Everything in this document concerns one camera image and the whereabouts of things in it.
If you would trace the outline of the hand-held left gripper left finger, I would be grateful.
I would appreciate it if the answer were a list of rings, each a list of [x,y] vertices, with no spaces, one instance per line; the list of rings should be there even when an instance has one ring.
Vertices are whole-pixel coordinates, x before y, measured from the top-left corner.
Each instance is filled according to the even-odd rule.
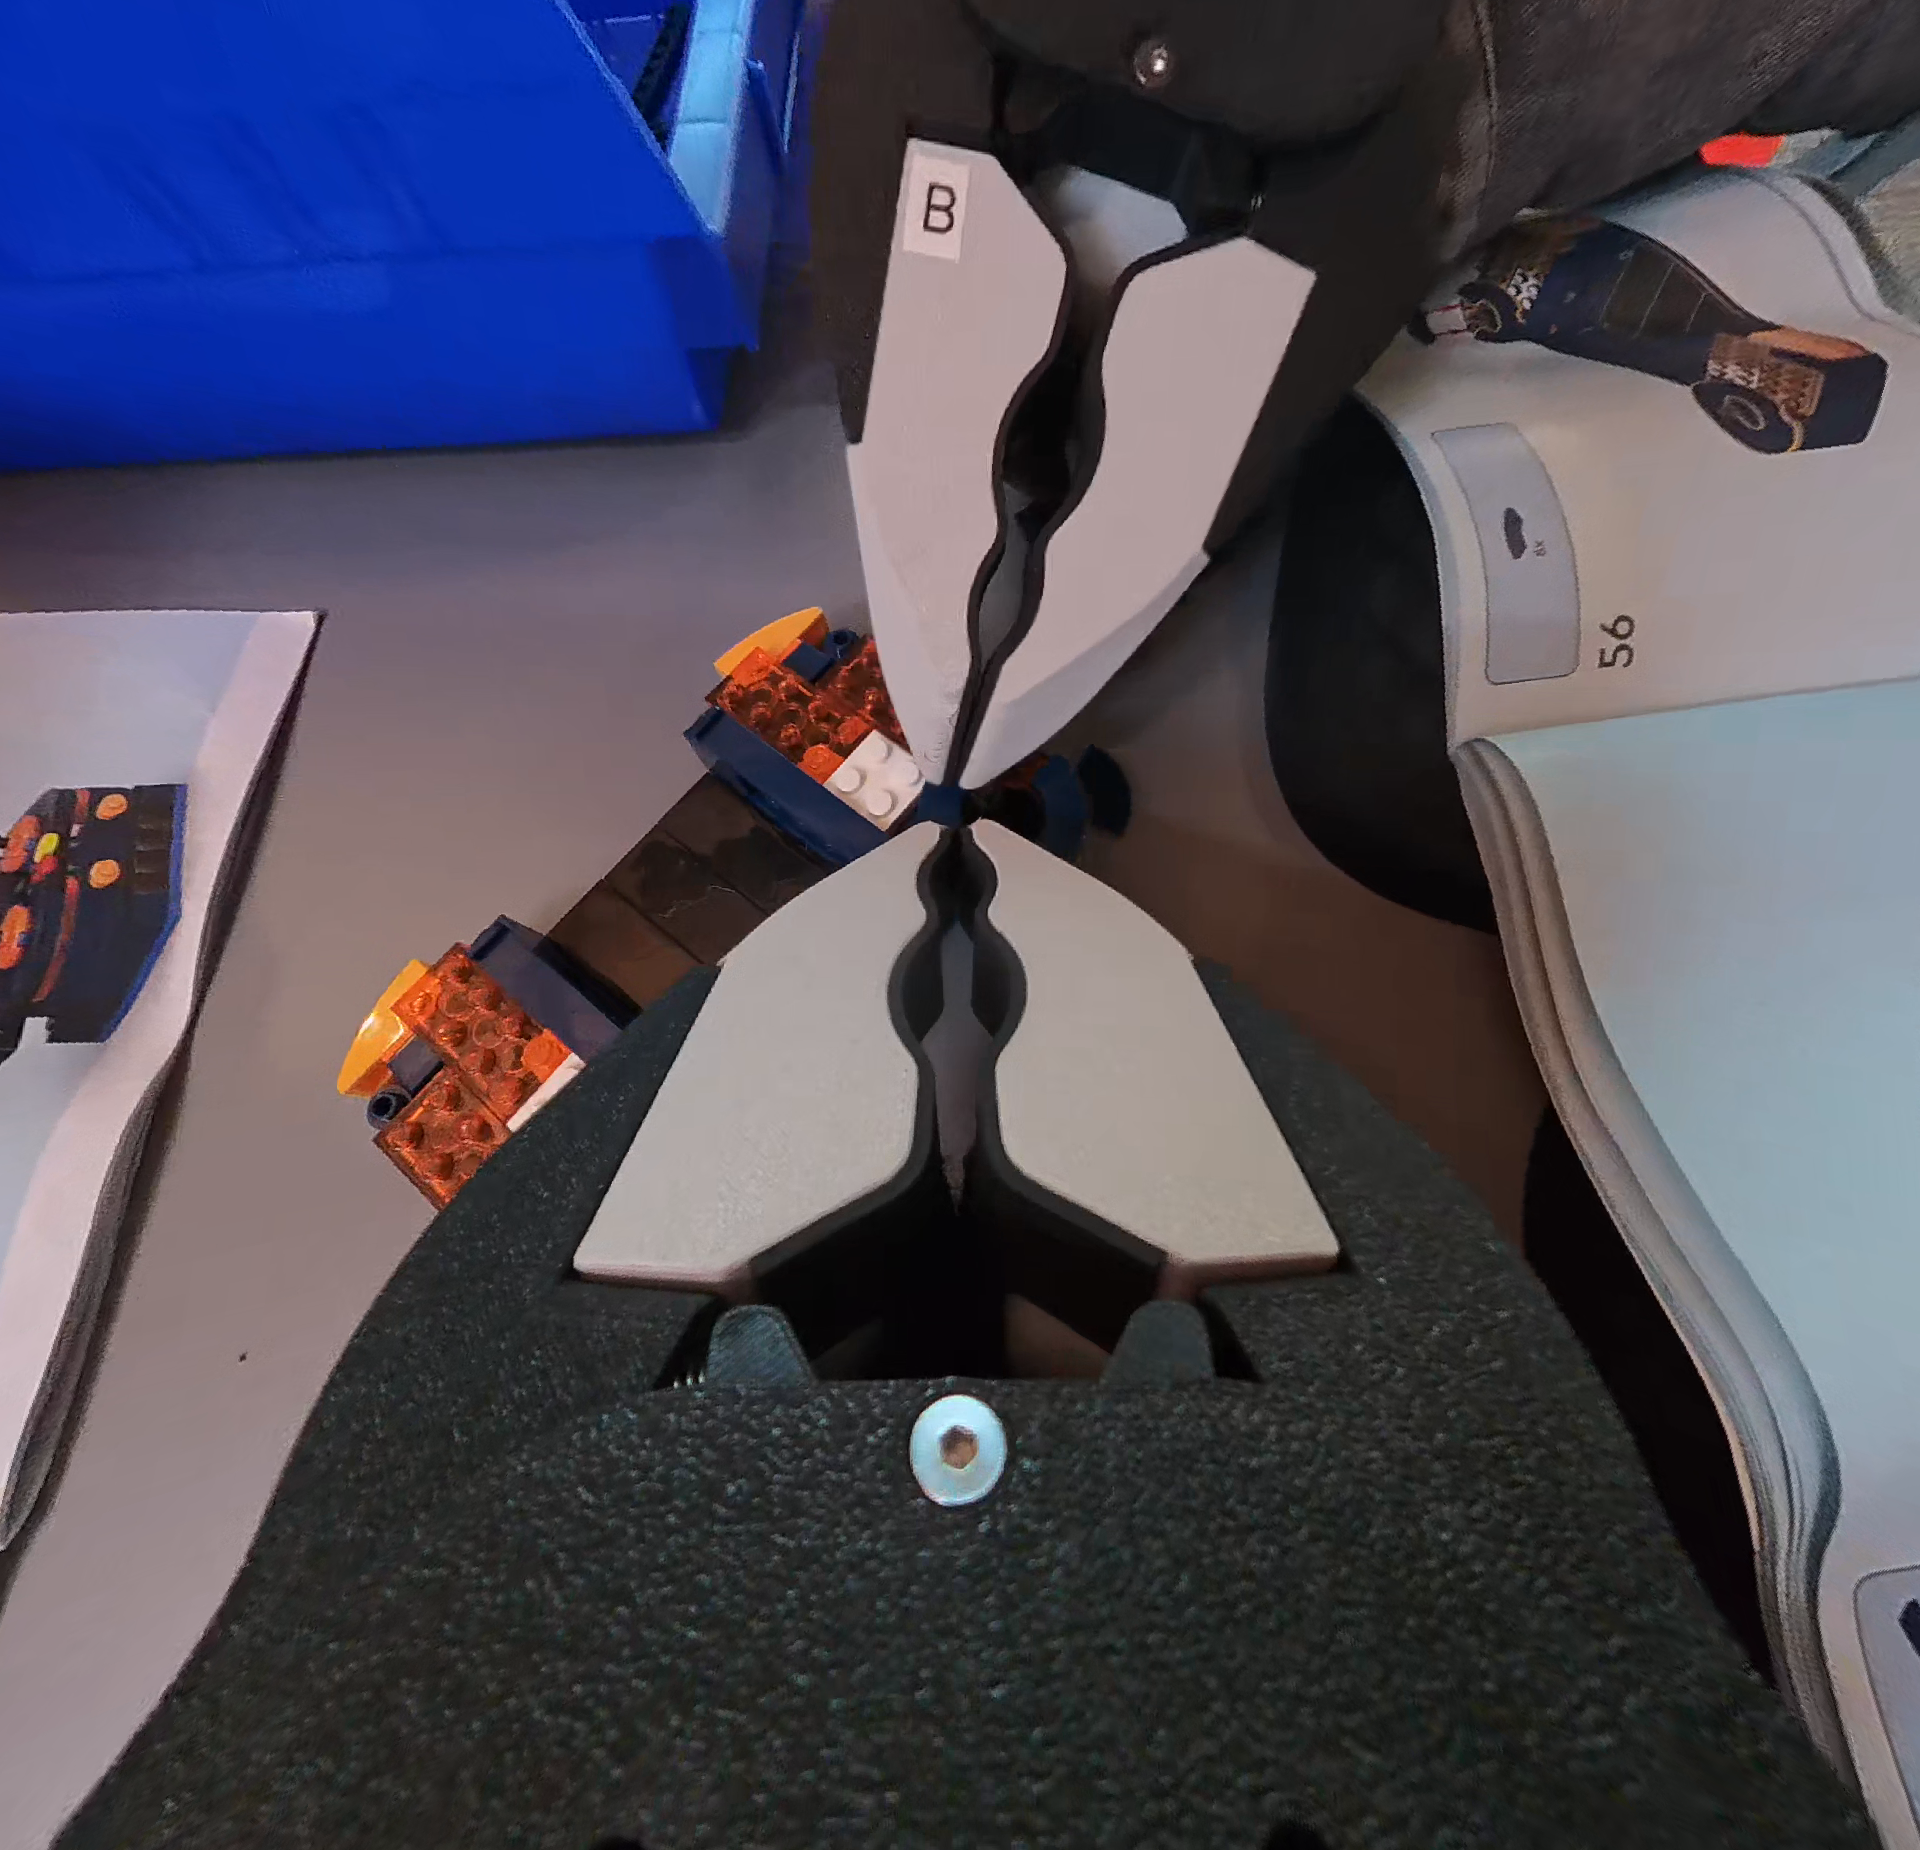
[[[777,1307],[810,1353],[905,1343],[949,1215],[902,1001],[945,840],[882,842],[732,948],[579,1242],[584,1279]]]

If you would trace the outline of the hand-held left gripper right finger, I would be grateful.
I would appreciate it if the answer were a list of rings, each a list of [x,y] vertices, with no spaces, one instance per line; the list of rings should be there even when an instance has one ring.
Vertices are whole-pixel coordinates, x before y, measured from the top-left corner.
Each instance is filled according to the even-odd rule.
[[[1340,1247],[1186,948],[1013,830],[969,830],[991,1057],[969,1207],[1003,1287],[1101,1350],[1134,1310]]]

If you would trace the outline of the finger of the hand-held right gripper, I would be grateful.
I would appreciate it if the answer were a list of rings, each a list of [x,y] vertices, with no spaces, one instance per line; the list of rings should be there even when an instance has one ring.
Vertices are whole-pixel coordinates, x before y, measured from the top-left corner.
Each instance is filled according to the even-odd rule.
[[[1206,567],[1311,285],[1245,235],[1126,268],[1098,353],[1092,466],[1038,542],[1038,597],[994,662],[962,789],[1070,722]]]
[[[993,656],[981,613],[1014,542],[1005,450],[1080,307],[1186,235],[1177,210],[1078,165],[1024,190],[993,154],[905,143],[849,490],[876,656],[905,747],[972,786]]]

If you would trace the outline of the blue orange brick model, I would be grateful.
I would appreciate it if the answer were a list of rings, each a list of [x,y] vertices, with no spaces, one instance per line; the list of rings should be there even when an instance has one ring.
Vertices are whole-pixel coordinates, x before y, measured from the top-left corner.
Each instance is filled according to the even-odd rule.
[[[339,1071],[371,1144],[444,1212],[685,973],[922,821],[868,633],[804,609],[732,643],[685,739],[703,776],[550,930],[498,916],[409,960]]]

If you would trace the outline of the person's right forearm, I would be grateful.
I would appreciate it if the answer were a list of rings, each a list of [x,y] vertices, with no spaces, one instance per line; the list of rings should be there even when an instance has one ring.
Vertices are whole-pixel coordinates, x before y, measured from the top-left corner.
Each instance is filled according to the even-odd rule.
[[[1918,0],[1452,0],[1445,39],[1470,74],[1446,254],[1719,135],[1872,135],[1918,108]]]

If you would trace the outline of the thick open instruction booklet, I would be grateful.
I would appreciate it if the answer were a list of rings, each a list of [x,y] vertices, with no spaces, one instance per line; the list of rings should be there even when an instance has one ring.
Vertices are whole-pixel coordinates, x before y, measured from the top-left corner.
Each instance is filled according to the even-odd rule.
[[[1358,399],[1526,1033],[1712,1395],[1781,1691],[1915,1846],[1915,323],[1828,185],[1475,259]]]

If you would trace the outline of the thin booklet purple arcade cover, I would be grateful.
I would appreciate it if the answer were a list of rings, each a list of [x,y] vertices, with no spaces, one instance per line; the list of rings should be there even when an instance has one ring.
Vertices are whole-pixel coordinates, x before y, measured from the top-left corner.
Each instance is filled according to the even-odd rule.
[[[1,1538],[32,1513],[318,616],[3,614]]]

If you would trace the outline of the large blue plastic bin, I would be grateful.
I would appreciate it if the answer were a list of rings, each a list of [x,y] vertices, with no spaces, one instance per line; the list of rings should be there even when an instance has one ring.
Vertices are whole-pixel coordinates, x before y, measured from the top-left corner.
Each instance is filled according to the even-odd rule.
[[[692,435],[805,0],[1,0],[3,470]]]

